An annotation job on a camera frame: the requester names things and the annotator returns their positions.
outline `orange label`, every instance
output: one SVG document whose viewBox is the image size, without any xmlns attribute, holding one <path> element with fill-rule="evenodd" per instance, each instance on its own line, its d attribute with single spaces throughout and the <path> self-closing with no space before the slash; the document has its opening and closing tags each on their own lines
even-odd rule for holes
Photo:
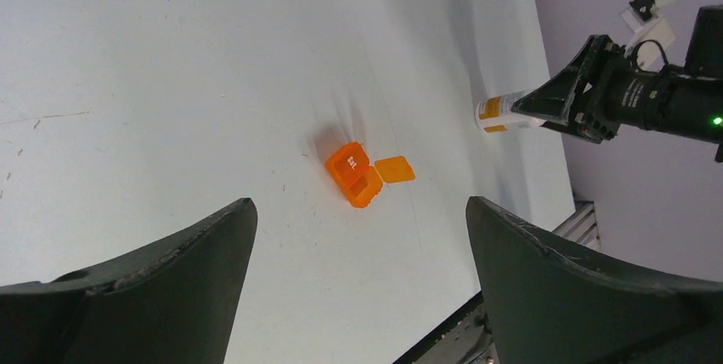
<svg viewBox="0 0 723 364">
<path fill-rule="evenodd" d="M 479 113 L 479 119 L 494 118 L 500 115 L 500 100 L 502 97 L 490 98 L 484 103 L 484 110 Z"/>
<path fill-rule="evenodd" d="M 495 125 L 494 127 L 484 127 L 484 130 L 487 132 L 500 132 L 507 131 L 507 128 L 504 125 Z"/>
</svg>

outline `spray can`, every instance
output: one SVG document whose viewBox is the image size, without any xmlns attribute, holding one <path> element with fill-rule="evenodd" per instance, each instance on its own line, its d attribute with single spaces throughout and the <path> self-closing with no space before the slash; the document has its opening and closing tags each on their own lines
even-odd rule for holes
<svg viewBox="0 0 723 364">
<path fill-rule="evenodd" d="M 486 132 L 500 132 L 543 125 L 545 121 L 542 119 L 512 112 L 512 104 L 532 91 L 520 91 L 480 101 L 475 109 L 479 129 Z"/>
</svg>

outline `cable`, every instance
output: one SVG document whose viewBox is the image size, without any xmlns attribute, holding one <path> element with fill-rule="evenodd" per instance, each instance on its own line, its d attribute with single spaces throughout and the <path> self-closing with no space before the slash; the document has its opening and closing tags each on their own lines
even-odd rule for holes
<svg viewBox="0 0 723 364">
<path fill-rule="evenodd" d="M 640 48 L 643 47 L 643 44 L 645 43 L 653 43 L 657 46 L 657 48 L 660 50 L 660 56 L 662 57 L 662 63 L 663 66 L 667 66 L 670 64 L 668 61 L 668 55 L 665 54 L 665 48 L 663 48 L 662 44 L 658 42 L 654 38 L 649 38 L 647 40 L 643 40 L 642 42 L 635 44 L 635 47 L 633 47 L 633 50 L 630 52 L 630 56 L 628 59 L 630 59 L 630 62 L 633 64 L 633 67 L 636 70 L 640 70 L 641 72 L 648 72 L 647 70 L 643 70 L 640 68 L 640 65 L 638 64 L 638 52 L 640 52 Z"/>
</svg>

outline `scratch on surface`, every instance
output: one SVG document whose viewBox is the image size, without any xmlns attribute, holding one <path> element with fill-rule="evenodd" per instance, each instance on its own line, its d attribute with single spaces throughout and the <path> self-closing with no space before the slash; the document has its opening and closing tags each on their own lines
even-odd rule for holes
<svg viewBox="0 0 723 364">
<path fill-rule="evenodd" d="M 33 121 L 37 120 L 35 125 L 32 126 L 32 128 L 35 130 L 38 125 L 40 125 L 41 119 L 47 119 L 47 118 L 60 118 L 60 117 L 72 117 L 74 115 L 83 115 L 83 114 L 90 114 L 90 111 L 82 111 L 80 113 L 69 113 L 69 114 L 52 114 L 52 115 L 43 115 L 40 117 L 33 117 L 33 118 L 23 118 L 23 119 L 14 119 L 12 121 L 5 121 L 4 123 L 0 123 L 0 125 L 8 125 L 8 124 L 15 124 L 15 123 L 24 123 L 26 121 Z"/>
<path fill-rule="evenodd" d="M 369 66 L 369 70 L 372 72 L 372 76 L 374 76 L 374 83 L 377 86 L 377 91 L 379 92 L 379 95 L 382 97 L 382 102 L 385 105 L 385 112 L 386 117 L 389 120 L 389 127 L 391 128 L 391 136 L 394 137 L 394 145 L 396 146 L 397 152 L 400 151 L 399 149 L 399 141 L 396 139 L 396 131 L 394 130 L 394 123 L 391 120 L 391 114 L 389 114 L 389 106 L 386 104 L 386 98 L 384 95 L 384 92 L 382 92 L 381 85 L 379 85 L 379 79 L 377 78 L 377 73 L 374 72 L 374 67 L 372 66 L 372 62 L 369 60 L 369 55 L 367 54 L 367 51 L 365 49 L 361 50 L 364 53 L 364 58 L 367 59 L 367 65 Z M 409 196 L 409 202 L 412 204 L 412 213 L 414 214 L 414 230 L 417 232 L 417 241 L 419 242 L 419 251 L 424 251 L 422 248 L 422 236 L 419 233 L 419 220 L 417 219 L 417 208 L 414 206 L 414 197 L 412 197 L 412 189 L 407 185 L 407 192 Z"/>
</svg>

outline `orange lid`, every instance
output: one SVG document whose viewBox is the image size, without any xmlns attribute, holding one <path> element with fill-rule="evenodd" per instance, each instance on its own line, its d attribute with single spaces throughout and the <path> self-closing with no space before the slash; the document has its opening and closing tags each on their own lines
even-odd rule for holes
<svg viewBox="0 0 723 364">
<path fill-rule="evenodd" d="M 412 165 L 403 156 L 380 159 L 374 163 L 374 167 L 387 183 L 413 181 L 416 177 Z"/>
</svg>

